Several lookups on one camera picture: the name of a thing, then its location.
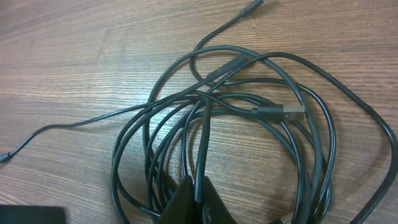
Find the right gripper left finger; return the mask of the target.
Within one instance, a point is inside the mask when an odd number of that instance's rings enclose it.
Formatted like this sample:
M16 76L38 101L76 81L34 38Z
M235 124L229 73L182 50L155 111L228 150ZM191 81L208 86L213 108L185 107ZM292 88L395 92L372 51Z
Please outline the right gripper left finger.
M193 180L184 177L156 224L189 224L193 217Z

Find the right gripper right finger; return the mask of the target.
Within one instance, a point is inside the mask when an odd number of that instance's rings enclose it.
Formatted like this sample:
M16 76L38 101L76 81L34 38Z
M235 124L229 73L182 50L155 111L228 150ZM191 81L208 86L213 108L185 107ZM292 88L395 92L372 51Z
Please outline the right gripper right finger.
M202 224L237 224L207 176L203 188Z

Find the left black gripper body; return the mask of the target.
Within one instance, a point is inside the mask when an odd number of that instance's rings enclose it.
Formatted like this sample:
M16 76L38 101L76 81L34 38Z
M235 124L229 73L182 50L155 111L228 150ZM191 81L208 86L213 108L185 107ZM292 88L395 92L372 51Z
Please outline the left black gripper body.
M62 207L1 205L1 224L66 224Z

